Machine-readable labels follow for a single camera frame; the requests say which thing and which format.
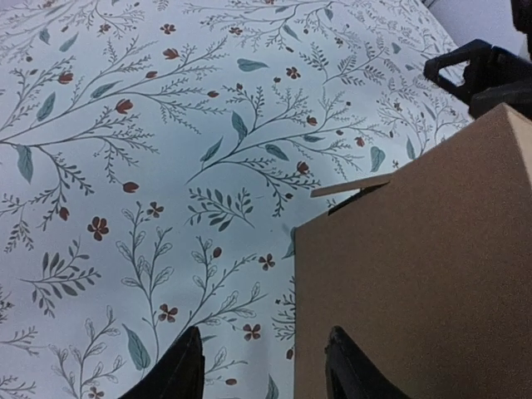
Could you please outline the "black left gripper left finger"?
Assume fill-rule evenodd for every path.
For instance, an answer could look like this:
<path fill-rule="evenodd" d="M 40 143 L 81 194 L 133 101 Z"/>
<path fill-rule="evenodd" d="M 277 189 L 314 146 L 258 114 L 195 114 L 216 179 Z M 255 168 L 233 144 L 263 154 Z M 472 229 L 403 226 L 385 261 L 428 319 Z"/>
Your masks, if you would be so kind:
<path fill-rule="evenodd" d="M 150 372 L 120 399 L 202 399 L 204 354 L 200 330 L 187 328 Z"/>

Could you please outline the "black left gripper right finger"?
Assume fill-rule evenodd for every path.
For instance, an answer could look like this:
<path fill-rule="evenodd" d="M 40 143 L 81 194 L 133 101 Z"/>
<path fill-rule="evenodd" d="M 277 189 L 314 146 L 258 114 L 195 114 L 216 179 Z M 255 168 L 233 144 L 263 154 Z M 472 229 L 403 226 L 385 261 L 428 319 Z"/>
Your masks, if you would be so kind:
<path fill-rule="evenodd" d="M 325 354 L 327 398 L 409 399 L 340 326 L 334 326 L 329 333 Z"/>

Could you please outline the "brown cardboard box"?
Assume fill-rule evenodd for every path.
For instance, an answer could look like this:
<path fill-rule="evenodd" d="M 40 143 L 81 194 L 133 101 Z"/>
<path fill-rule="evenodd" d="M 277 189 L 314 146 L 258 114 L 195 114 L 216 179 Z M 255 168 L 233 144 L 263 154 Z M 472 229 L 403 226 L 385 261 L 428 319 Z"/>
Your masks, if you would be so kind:
<path fill-rule="evenodd" d="M 294 395 L 340 326 L 409 398 L 531 395 L 531 122 L 497 106 L 295 230 Z"/>

